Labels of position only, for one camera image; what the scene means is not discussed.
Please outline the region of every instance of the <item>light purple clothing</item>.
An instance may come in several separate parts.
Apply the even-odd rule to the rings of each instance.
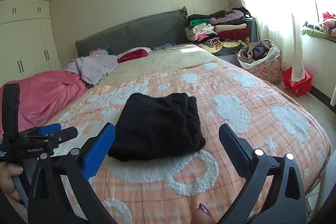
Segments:
[[[102,50],[72,60],[64,70],[79,74],[84,82],[95,86],[117,66],[117,57]]]
[[[210,18],[210,24],[211,25],[216,25],[218,23],[224,23],[224,22],[228,22],[228,21],[231,21],[231,20],[241,18],[242,16],[244,16],[244,14],[241,11],[230,10],[228,12],[228,14],[225,15],[224,17],[221,17],[221,18],[212,17],[212,18]]]

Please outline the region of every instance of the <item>wardrobe door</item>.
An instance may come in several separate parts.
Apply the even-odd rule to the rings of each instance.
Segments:
[[[39,0],[39,17],[50,18],[49,1]]]
[[[13,21],[14,2],[15,0],[0,1],[0,24]]]
[[[24,78],[13,34],[13,22],[0,25],[0,86]]]
[[[49,70],[47,54],[43,47],[40,20],[30,19],[13,23],[24,77]]]
[[[41,18],[40,24],[43,44],[47,53],[50,68],[51,70],[62,70],[62,66],[59,61],[57,49],[55,46],[53,30],[51,28],[51,21],[49,18]]]
[[[15,0],[14,20],[39,18],[38,0]]]

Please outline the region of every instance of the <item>green folded clothing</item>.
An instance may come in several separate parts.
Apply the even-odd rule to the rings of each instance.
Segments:
[[[192,20],[192,21],[189,23],[189,29],[192,29],[192,28],[194,28],[195,26],[200,25],[200,24],[202,24],[202,23],[209,24],[209,22],[210,22],[210,19],[195,19],[195,20]]]
[[[336,42],[336,37],[331,37],[330,35],[327,35],[324,32],[313,30],[307,27],[302,27],[302,34],[308,34],[311,37],[321,37]]]

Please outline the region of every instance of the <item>orange bedspread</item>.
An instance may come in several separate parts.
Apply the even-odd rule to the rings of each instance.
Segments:
[[[87,92],[58,119],[63,128],[77,127],[79,135],[58,148],[56,155],[81,147],[106,122],[115,124],[134,92],[153,97],[173,92],[195,96],[206,145],[197,153],[173,159],[119,162],[107,156],[90,183],[120,224],[190,223],[200,202],[218,221],[245,183],[218,138],[219,126],[225,122],[252,147],[269,155],[293,153],[305,189],[315,181],[330,153],[325,131],[300,105],[273,85],[218,59]],[[64,184],[76,213],[83,216],[67,179]],[[269,185],[270,179],[253,214],[260,210]]]

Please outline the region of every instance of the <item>laundry basket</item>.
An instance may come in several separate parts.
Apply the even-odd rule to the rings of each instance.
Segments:
[[[251,64],[242,62],[239,57],[241,51],[238,53],[238,62],[241,67],[249,73],[257,76],[258,78],[270,82],[271,84],[280,84],[282,80],[280,49],[274,42],[270,42],[272,47],[269,49],[268,54],[260,60],[254,61]]]

